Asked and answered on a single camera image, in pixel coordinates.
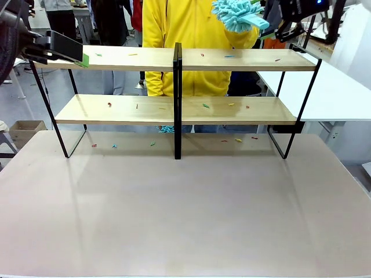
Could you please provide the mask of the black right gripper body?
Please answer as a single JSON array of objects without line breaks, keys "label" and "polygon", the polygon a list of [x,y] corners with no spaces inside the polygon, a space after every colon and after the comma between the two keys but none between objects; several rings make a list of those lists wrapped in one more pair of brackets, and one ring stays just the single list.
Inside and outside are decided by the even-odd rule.
[{"label": "black right gripper body", "polygon": [[279,8],[282,20],[298,23],[306,17],[325,12],[329,9],[329,0],[280,0]]}]

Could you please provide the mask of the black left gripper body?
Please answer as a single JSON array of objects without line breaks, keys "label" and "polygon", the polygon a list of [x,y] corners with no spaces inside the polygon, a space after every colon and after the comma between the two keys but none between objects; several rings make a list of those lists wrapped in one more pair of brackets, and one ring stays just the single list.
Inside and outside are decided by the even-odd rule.
[{"label": "black left gripper body", "polygon": [[34,37],[31,35],[21,36],[21,56],[41,64],[48,63],[48,55],[45,53],[49,43],[48,36]]}]

